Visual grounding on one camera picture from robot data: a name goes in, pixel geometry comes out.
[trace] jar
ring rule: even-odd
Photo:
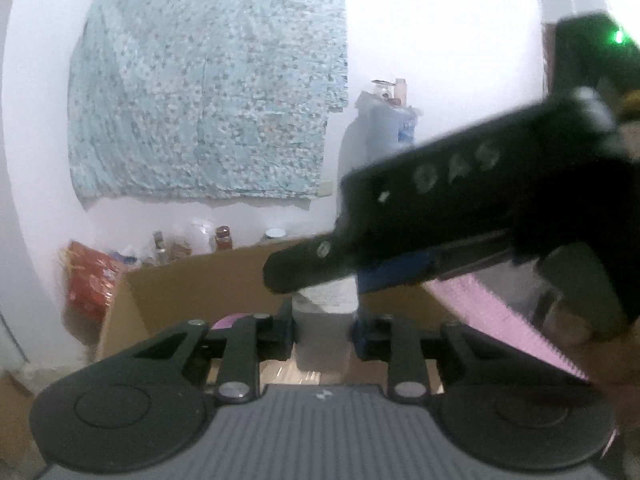
[[[228,225],[216,227],[216,250],[233,249],[234,243],[231,239],[231,229]]]

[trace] screw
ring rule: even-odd
[[[326,258],[331,251],[331,244],[326,240],[318,245],[318,258]]]
[[[415,381],[405,381],[404,383],[396,384],[394,390],[396,394],[405,399],[418,399],[427,392],[424,384],[416,383]]]
[[[218,393],[227,399],[242,399],[251,389],[248,384],[239,381],[231,381],[221,384]]]

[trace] white lid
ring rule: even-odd
[[[287,232],[279,227],[274,227],[273,229],[267,229],[264,232],[264,235],[267,238],[284,238],[287,235]]]

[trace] wall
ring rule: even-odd
[[[11,4],[12,0],[0,0],[0,57]],[[0,66],[0,78],[3,75]],[[36,272],[23,238],[24,226],[20,225],[7,169],[0,122],[0,311],[29,360],[45,366],[76,362],[83,357],[82,345],[62,327],[59,308]],[[40,229],[46,229],[42,212],[32,221]],[[0,367],[15,368],[21,363],[21,355],[0,326]]]
[[[62,306],[56,251],[73,237],[100,248],[142,245],[155,229],[192,216],[228,223],[255,242],[277,224],[330,228],[335,197],[303,203],[147,203],[101,200],[85,211],[66,158],[68,59],[91,0],[14,0],[4,54],[7,168],[24,241],[52,301]],[[418,140],[461,128],[542,96],[537,0],[346,0],[350,102],[373,78],[405,77],[424,117]],[[353,108],[327,126],[322,174],[334,179]]]

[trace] hand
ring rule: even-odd
[[[543,333],[609,397],[623,430],[640,428],[640,318],[618,337],[598,341],[587,322],[558,301]]]

